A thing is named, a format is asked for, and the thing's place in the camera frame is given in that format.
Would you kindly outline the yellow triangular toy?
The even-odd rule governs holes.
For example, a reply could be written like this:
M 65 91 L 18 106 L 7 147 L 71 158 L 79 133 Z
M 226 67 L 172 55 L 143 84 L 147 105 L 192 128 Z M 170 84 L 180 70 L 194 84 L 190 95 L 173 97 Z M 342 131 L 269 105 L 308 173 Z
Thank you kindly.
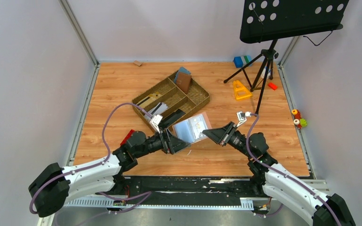
M 253 94 L 239 80 L 233 81 L 234 97 L 237 101 L 249 99 Z

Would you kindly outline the black card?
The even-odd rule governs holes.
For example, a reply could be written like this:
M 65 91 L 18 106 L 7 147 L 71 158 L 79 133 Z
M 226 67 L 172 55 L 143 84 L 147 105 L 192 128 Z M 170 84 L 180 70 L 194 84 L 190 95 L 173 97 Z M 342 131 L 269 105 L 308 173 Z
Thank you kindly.
M 183 115 L 185 115 L 185 112 L 181 109 L 177 109 L 175 112 L 162 119 L 159 123 L 159 127 L 168 128 L 173 125 L 177 120 L 179 120 Z

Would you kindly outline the brown leather wallet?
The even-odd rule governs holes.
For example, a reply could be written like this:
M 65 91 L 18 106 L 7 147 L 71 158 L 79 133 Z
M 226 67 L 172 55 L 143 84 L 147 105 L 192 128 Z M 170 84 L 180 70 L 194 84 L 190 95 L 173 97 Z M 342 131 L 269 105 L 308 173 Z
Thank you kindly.
M 179 73 L 176 85 L 183 91 L 185 94 L 188 93 L 192 76 L 184 73 Z

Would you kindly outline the white patterned card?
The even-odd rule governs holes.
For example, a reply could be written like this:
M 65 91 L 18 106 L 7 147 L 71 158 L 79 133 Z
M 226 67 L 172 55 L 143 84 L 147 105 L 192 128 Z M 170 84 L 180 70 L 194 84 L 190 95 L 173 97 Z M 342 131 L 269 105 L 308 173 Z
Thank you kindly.
M 155 116 L 155 115 L 158 115 L 158 114 L 162 114 L 161 113 L 161 110 L 159 108 L 152 108 L 151 110 L 148 111 L 148 113 L 151 115 L 151 116 Z M 147 114 L 144 115 L 144 118 L 146 119 L 146 121 L 150 121 L 151 120 L 151 117 L 149 117 Z

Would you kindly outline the blue green block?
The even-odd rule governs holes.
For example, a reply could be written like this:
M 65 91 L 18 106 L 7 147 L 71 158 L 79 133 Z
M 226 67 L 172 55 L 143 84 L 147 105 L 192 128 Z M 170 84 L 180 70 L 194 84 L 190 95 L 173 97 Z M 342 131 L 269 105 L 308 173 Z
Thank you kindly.
M 236 56 L 233 59 L 233 63 L 236 68 L 242 68 L 252 60 L 250 55 Z

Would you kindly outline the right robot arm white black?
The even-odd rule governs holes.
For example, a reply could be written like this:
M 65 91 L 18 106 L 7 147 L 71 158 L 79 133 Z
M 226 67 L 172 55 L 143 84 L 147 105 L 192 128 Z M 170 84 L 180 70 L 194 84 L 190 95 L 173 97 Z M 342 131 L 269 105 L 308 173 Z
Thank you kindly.
M 349 207 L 340 195 L 327 195 L 291 174 L 268 153 L 262 132 L 243 135 L 233 122 L 203 134 L 215 143 L 230 145 L 248 157 L 253 173 L 250 190 L 255 196 L 275 198 L 310 226 L 354 226 Z

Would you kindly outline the pink card holder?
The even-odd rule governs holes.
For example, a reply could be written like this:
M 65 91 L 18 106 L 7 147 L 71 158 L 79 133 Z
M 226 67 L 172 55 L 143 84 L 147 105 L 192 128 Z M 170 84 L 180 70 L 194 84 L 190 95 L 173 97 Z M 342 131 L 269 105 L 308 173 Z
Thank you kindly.
M 176 137 L 190 144 L 207 139 L 203 134 L 206 129 L 211 129 L 211 123 L 206 112 L 191 116 L 172 126 Z

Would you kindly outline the woven olive divided tray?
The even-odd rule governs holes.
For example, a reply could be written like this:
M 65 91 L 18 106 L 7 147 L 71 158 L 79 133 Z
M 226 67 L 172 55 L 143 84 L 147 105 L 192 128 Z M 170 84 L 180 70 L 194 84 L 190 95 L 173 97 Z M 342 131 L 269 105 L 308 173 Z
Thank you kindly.
M 173 82 L 175 74 L 176 72 L 173 72 L 167 77 L 153 77 L 152 74 L 144 74 L 137 80 L 137 84 L 144 85 L 148 89 L 132 99 L 133 104 L 137 104 L 149 94 L 155 92 L 159 92 L 161 94 L 161 97 L 143 108 L 143 110 L 140 110 L 137 107 L 133 108 L 135 113 L 142 119 L 151 131 L 154 131 L 154 129 L 144 118 L 144 111 L 148 112 L 160 102 L 164 102 L 168 105 L 168 109 L 161 114 L 164 118 L 175 112 L 177 109 L 181 109 L 185 112 L 185 115 L 177 120 L 177 122 L 195 115 L 200 109 L 210 102 L 209 93 L 200 84 L 198 84 L 195 79 L 191 79 L 187 94 L 181 91 L 180 88 Z

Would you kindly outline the gold card in tray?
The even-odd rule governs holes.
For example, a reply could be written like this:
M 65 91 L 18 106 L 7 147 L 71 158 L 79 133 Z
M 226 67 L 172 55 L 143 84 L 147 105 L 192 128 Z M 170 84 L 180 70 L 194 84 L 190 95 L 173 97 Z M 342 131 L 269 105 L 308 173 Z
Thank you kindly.
M 141 108 L 145 108 L 146 106 L 157 100 L 159 97 L 161 97 L 161 94 L 159 92 L 149 94 L 146 97 L 144 97 L 142 100 L 140 100 L 136 105 Z

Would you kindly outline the small cardboard piece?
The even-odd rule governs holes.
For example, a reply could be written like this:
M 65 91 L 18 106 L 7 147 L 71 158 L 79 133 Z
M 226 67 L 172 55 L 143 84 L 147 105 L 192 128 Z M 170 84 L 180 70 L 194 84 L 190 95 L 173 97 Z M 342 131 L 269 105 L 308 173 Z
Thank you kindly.
M 138 67 L 142 66 L 142 64 L 143 64 L 142 62 L 137 61 L 137 60 L 133 61 L 133 63 Z

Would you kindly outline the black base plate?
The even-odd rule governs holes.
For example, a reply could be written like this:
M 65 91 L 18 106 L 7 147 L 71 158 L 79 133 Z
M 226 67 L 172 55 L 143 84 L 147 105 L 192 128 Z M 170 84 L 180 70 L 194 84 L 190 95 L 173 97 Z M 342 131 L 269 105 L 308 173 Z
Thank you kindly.
M 105 194 L 141 194 L 145 205 L 168 206 L 237 206 L 243 199 L 252 200 L 254 206 L 270 206 L 274 200 L 248 177 L 127 176 Z

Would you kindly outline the orange red toy piece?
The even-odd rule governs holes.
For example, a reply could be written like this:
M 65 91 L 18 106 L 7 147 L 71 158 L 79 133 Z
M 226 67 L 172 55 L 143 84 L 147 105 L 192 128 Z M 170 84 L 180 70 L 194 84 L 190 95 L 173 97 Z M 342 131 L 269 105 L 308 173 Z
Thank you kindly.
M 291 111 L 291 113 L 292 113 L 294 119 L 300 120 L 300 119 L 302 118 L 300 111 L 297 110 L 297 109 L 293 109 L 293 110 Z

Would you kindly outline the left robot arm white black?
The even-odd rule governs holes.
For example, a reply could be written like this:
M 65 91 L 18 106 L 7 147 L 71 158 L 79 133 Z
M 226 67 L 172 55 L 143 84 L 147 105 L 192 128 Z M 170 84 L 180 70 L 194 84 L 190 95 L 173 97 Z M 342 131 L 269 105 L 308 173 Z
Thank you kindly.
M 108 156 L 75 166 L 48 165 L 29 185 L 32 200 L 29 211 L 44 218 L 58 212 L 66 203 L 99 192 L 121 194 L 125 190 L 123 173 L 138 164 L 138 158 L 156 151 L 175 154 L 190 143 L 168 129 L 148 137 L 133 132 L 119 148 Z

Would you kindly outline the white VIP card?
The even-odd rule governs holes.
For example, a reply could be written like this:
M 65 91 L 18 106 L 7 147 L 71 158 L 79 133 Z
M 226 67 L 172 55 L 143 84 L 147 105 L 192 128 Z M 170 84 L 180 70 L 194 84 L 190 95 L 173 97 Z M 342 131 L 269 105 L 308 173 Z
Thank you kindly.
M 189 123 L 194 141 L 206 138 L 203 131 L 208 129 L 208 127 L 203 114 L 198 114 L 189 118 Z
M 156 109 L 159 108 L 161 110 L 161 113 L 163 113 L 168 109 L 168 105 L 164 102 L 160 102 L 153 108 L 156 108 Z

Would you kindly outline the black music stand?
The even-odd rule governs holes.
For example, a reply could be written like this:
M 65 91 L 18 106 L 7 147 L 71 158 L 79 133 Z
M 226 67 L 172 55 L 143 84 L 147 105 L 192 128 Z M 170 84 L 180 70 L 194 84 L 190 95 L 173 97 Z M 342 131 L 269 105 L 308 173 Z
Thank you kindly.
M 260 90 L 258 105 L 261 104 L 267 79 L 273 78 L 274 60 L 278 57 L 275 46 L 279 39 L 329 32 L 343 28 L 341 24 L 348 0 L 246 0 L 240 29 L 240 40 L 254 44 L 270 41 L 268 49 L 242 66 L 237 73 L 244 72 L 253 62 L 264 60 L 250 91 Z M 264 73 L 262 86 L 257 86 Z

